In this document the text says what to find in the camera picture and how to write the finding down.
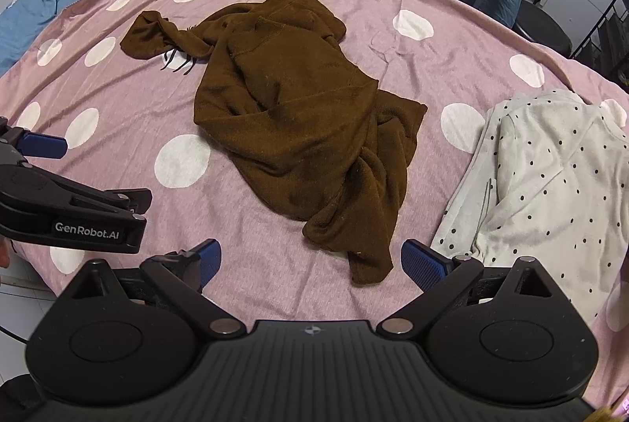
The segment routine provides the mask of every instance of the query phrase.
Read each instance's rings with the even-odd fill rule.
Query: white polka dot garment
[[[495,267],[532,255],[591,324],[627,252],[628,146],[604,107],[574,93],[500,103],[432,248]]]

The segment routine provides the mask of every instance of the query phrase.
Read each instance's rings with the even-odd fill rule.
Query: cable
[[[18,342],[22,342],[23,344],[28,344],[28,340],[24,340],[22,337],[16,335],[15,333],[7,330],[6,328],[3,328],[2,326],[0,326],[0,331],[2,333],[4,333],[6,336],[11,337],[12,339],[17,340]]]

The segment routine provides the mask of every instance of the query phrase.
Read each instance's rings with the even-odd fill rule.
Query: brown sweater
[[[122,40],[148,59],[173,47],[208,59],[194,121],[230,152],[272,210],[348,253],[357,284],[382,281],[427,110],[378,90],[341,52],[345,25],[317,0],[237,3],[190,30],[156,11]]]

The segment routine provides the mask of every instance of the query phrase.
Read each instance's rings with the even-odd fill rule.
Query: pink bedsheet
[[[64,159],[34,164],[102,189],[153,191],[139,255],[24,246],[55,292],[95,256],[135,267],[212,237],[223,265],[204,294],[248,325],[264,318],[377,322],[420,294],[399,265],[402,242],[432,240],[487,109],[515,93],[570,88],[626,125],[629,98],[619,87],[455,0],[320,0],[347,25],[342,48],[351,61],[381,88],[429,108],[391,242],[395,268],[377,286],[354,287],[344,257],[305,242],[303,223],[263,206],[227,155],[199,136],[193,98],[205,65],[175,53],[165,68],[171,53],[138,61],[119,47],[144,9],[184,28],[230,3],[261,1],[81,0],[0,79],[0,114],[10,123],[68,140]],[[595,405],[629,383],[627,262],[623,274],[593,328],[600,365],[587,399]]]

